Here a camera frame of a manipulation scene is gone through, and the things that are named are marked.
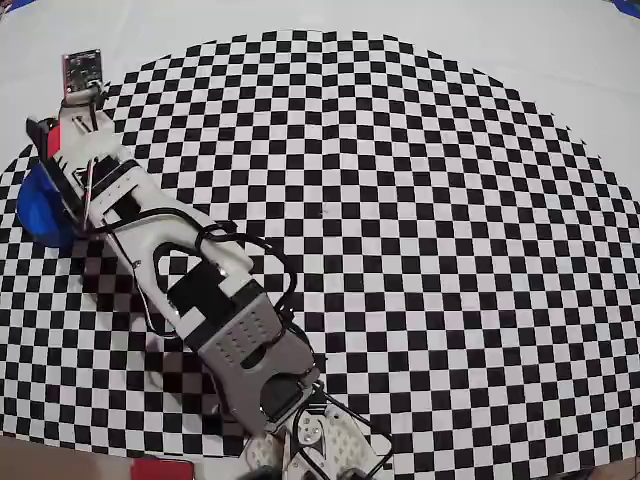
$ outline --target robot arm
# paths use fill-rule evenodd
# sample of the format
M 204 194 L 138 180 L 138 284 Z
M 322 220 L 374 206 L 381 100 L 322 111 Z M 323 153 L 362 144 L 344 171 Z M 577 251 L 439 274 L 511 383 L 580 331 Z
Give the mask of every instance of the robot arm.
M 198 353 L 228 411 L 253 434 L 275 432 L 319 377 L 311 348 L 249 274 L 251 260 L 232 241 L 239 234 L 164 194 L 120 144 L 109 117 L 91 112 L 102 94 L 93 88 L 89 100 L 63 104 L 58 119 L 27 121 L 42 165 L 80 233 L 106 234 L 144 301 Z M 202 261 L 164 292 L 158 262 L 168 249 Z

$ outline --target white floor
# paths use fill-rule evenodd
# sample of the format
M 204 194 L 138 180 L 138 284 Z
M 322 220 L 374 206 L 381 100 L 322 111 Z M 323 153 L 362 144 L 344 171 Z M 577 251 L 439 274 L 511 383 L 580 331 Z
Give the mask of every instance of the white floor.
M 25 118 L 56 111 L 63 53 L 100 48 L 117 83 L 193 44 L 293 28 L 387 33 L 488 73 L 570 126 L 640 199 L 640 20 L 602 0 L 37 0 L 0 24 L 0 169 L 28 143 Z M 33 447 L 49 452 L 33 462 L 23 446 L 20 460 L 16 441 L 0 440 L 3 478 L 72 478 L 33 473 L 44 458 L 84 469 L 81 478 L 127 478 L 126 460 L 103 475 L 103 460 Z M 27 470 L 7 475 L 10 464 Z M 237 473 L 218 465 L 199 467 L 199 477 Z

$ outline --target red component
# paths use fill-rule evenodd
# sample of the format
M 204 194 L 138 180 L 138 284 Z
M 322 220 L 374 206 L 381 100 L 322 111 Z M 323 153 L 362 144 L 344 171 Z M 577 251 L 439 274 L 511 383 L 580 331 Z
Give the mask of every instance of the red component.
M 47 135 L 47 159 L 60 150 L 60 125 L 56 125 Z
M 159 458 L 136 458 L 131 480 L 193 480 L 193 463 Z

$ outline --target wire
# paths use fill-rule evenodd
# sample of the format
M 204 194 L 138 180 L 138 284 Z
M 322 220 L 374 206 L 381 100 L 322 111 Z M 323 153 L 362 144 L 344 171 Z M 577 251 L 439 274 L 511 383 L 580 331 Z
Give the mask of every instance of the wire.
M 363 423 L 364 425 L 366 425 L 367 427 L 369 427 L 371 429 L 371 433 L 372 434 L 374 433 L 373 424 L 369 420 L 364 418 L 362 415 L 354 412 L 349 407 L 347 407 L 344 403 L 339 402 L 333 396 L 331 396 L 327 392 L 325 392 L 324 389 L 323 389 L 323 384 L 322 383 L 320 383 L 320 382 L 314 383 L 313 384 L 313 391 L 314 391 L 314 393 L 320 393 L 329 403 L 335 405 L 336 407 L 338 407 L 340 410 L 342 410 L 343 412 L 345 412 L 349 416 L 351 416 L 351 417 L 355 418 L 356 420 L 358 420 L 359 422 Z M 300 454 L 300 456 L 307 462 L 307 464 L 309 464 L 309 466 L 311 468 L 313 468 L 318 475 L 320 475 L 322 480 L 330 480 L 329 477 L 327 476 L 327 474 L 324 473 L 324 471 L 318 466 L 318 464 L 316 462 L 313 461 L 313 459 L 311 457 L 309 457 L 307 452 L 304 451 L 304 448 L 300 446 L 298 425 L 300 423 L 300 417 L 302 417 L 302 413 L 306 409 L 308 403 L 309 403 L 309 399 L 307 399 L 307 401 L 298 409 L 298 411 L 296 412 L 295 416 L 293 417 L 293 425 L 291 426 L 291 430 L 292 430 L 291 431 L 291 442 L 293 444 L 292 449 L 293 449 L 294 452 L 297 452 L 297 453 Z M 386 433 L 386 432 L 378 432 L 378 433 L 380 435 L 382 435 L 383 437 L 385 437 L 389 441 L 389 443 L 390 443 L 389 451 L 382 457 L 382 459 L 380 459 L 380 461 L 378 463 L 376 463 L 373 466 L 373 468 L 371 470 L 369 470 L 369 473 L 367 473 L 365 475 L 364 480 L 371 480 L 373 478 L 373 476 L 376 473 L 378 473 L 378 471 L 384 466 L 384 464 L 387 463 L 389 461 L 389 459 L 393 456 L 393 437 L 391 436 L 390 433 Z
M 127 255 L 126 250 L 122 246 L 122 243 L 120 243 L 120 240 L 118 239 L 118 236 L 115 234 L 115 232 L 110 232 L 109 235 L 111 236 L 111 238 L 113 238 L 113 241 L 122 252 L 122 255 L 124 255 L 125 260 L 131 266 L 131 275 L 133 276 L 133 282 L 135 283 L 136 288 L 138 289 L 138 293 L 140 294 L 140 297 L 142 297 L 142 306 L 144 308 L 144 323 L 147 326 L 147 330 L 166 340 L 173 340 L 175 338 L 178 338 L 179 335 L 175 331 L 173 333 L 160 333 L 156 329 L 156 327 L 153 326 L 153 323 L 151 322 L 151 312 L 149 311 L 149 305 L 147 303 L 147 296 L 142 291 L 142 287 L 140 287 L 140 283 L 138 282 L 138 277 L 136 276 L 136 267 L 134 263 L 131 261 L 131 258 L 129 258 L 129 255 Z
M 84 216 L 82 220 L 82 230 L 87 229 L 87 220 L 89 219 L 89 205 L 91 204 L 91 190 L 93 190 L 93 166 L 97 159 L 94 157 L 87 164 L 87 189 L 84 197 Z
M 180 210 L 178 208 L 173 208 L 173 207 L 158 207 L 158 208 L 145 210 L 143 212 L 140 212 L 133 219 L 118 220 L 108 225 L 103 225 L 102 227 L 89 230 L 86 233 L 87 235 L 100 235 L 103 233 L 111 234 L 115 230 L 118 230 L 120 228 L 124 228 L 126 226 L 129 226 L 133 223 L 137 223 L 144 219 L 156 217 L 160 215 L 169 215 L 169 216 L 179 217 L 183 219 L 185 222 L 187 222 L 189 225 L 191 225 L 198 232 L 198 235 L 196 236 L 196 240 L 194 242 L 194 248 L 201 255 L 202 255 L 202 242 L 204 240 L 209 240 L 215 243 L 224 243 L 224 242 L 251 243 L 253 245 L 256 245 L 262 248 L 266 254 L 275 256 L 278 260 L 280 260 L 280 262 L 282 262 L 285 272 L 289 275 L 289 286 L 287 287 L 285 292 L 282 294 L 280 299 L 278 299 L 274 308 L 277 312 L 283 314 L 284 316 L 290 316 L 289 315 L 290 312 L 288 311 L 289 301 L 298 284 L 298 277 L 296 275 L 295 269 L 293 268 L 293 266 L 291 265 L 287 257 L 284 255 L 284 253 L 274 245 L 270 244 L 268 240 L 264 238 L 257 237 L 255 235 L 250 235 L 247 233 L 240 233 L 240 232 L 230 233 L 228 232 L 228 229 L 225 229 L 225 227 L 219 223 L 213 223 L 211 225 L 207 225 L 206 227 L 202 226 L 196 219 L 194 219 L 191 215 L 189 215 L 185 211 Z M 227 233 L 221 234 L 221 235 L 214 235 L 212 232 L 215 230 L 222 230 Z M 286 323 L 287 323 L 287 326 L 289 327 L 293 322 L 291 320 L 288 320 L 286 321 Z
M 98 131 L 98 119 L 96 118 L 96 102 L 97 99 L 94 99 L 91 103 L 89 103 L 89 117 L 91 117 L 91 126 L 93 127 L 93 131 Z

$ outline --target checkerboard mat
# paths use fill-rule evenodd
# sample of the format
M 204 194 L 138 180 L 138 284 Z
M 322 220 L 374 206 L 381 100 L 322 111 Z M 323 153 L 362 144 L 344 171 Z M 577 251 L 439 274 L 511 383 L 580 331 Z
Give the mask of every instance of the checkerboard mat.
M 296 265 L 327 389 L 399 478 L 530 478 L 635 453 L 640 207 L 517 91 L 392 37 L 279 31 L 126 75 L 106 108 L 164 191 Z M 121 455 L 237 453 L 100 241 L 46 249 L 0 177 L 0 425 Z M 273 295 L 276 259 L 247 247 Z

